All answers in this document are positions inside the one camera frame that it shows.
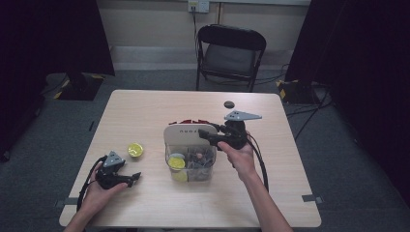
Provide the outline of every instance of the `gray floor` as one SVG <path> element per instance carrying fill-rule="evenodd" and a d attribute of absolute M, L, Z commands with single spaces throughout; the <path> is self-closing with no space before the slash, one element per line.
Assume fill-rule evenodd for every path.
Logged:
<path fill-rule="evenodd" d="M 264 70 L 258 78 L 279 74 Z M 45 89 L 63 78 L 63 74 L 50 75 Z M 58 222 L 62 209 L 55 203 L 69 195 L 112 91 L 193 91 L 194 80 L 195 70 L 117 71 L 107 77 L 93 101 L 57 101 L 53 99 L 57 90 L 47 93 L 41 114 L 11 150 L 11 160 L 0 164 L 0 231 L 63 230 Z M 246 92 L 247 87 L 202 79 L 201 91 Z M 268 82 L 256 85 L 254 92 L 278 90 L 275 82 Z M 317 88 L 317 93 L 323 97 L 324 89 Z M 302 106 L 284 108 L 287 113 L 313 108 Z M 289 117 L 295 135 L 309 115 Z M 300 134 L 296 143 L 307 177 L 324 203 L 318 204 L 320 227 L 295 231 L 409 231 L 408 207 L 355 139 L 354 130 L 333 105 L 320 109 Z"/>

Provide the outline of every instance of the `table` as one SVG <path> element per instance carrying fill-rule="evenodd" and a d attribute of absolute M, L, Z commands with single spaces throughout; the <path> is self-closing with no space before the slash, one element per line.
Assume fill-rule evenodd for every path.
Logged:
<path fill-rule="evenodd" d="M 78 197 L 85 178 L 101 156 L 115 151 L 126 160 L 121 175 L 142 172 L 96 215 L 91 226 L 157 228 L 255 228 L 259 223 L 247 190 L 223 152 L 217 153 L 212 180 L 205 183 L 173 181 L 164 160 L 163 130 L 186 119 L 223 124 L 232 109 L 262 115 L 246 121 L 257 140 L 269 176 L 270 194 L 292 227 L 321 223 L 301 158 L 281 101 L 275 94 L 181 91 L 116 90 L 112 93 L 90 148 L 73 184 L 70 197 Z M 138 159 L 128 155 L 128 145 L 144 148 Z M 255 159 L 257 171 L 261 174 Z M 66 205 L 60 217 L 65 226 L 75 213 Z"/>

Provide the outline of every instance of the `forearm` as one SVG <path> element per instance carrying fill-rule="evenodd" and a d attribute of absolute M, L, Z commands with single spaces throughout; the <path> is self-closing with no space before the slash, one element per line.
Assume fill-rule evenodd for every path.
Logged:
<path fill-rule="evenodd" d="M 93 217 L 92 214 L 85 211 L 78 211 L 67 225 L 64 232 L 81 232 L 84 230 L 88 221 Z"/>
<path fill-rule="evenodd" d="M 262 231 L 293 231 L 257 173 L 243 178 L 243 181 Z"/>

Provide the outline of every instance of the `chair seat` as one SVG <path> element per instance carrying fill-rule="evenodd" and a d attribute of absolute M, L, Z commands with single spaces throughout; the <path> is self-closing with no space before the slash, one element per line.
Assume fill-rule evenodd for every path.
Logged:
<path fill-rule="evenodd" d="M 252 76 L 255 51 L 210 44 L 202 69 L 218 73 Z"/>

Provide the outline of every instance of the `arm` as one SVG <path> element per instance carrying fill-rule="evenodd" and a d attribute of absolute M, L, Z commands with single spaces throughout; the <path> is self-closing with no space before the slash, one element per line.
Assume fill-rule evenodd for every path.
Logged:
<path fill-rule="evenodd" d="M 293 231 L 257 174 L 250 145 L 241 150 L 235 150 L 225 142 L 219 142 L 218 146 L 227 154 L 244 182 L 262 231 Z"/>
<path fill-rule="evenodd" d="M 90 177 L 90 185 L 87 189 L 87 194 L 82 201 L 82 206 L 73 216 L 70 223 L 67 225 L 65 232 L 81 232 L 84 230 L 88 221 L 108 203 L 108 201 L 118 192 L 127 187 L 126 183 L 118 184 L 110 189 L 103 189 L 96 182 L 96 171 L 102 164 L 96 166 Z"/>

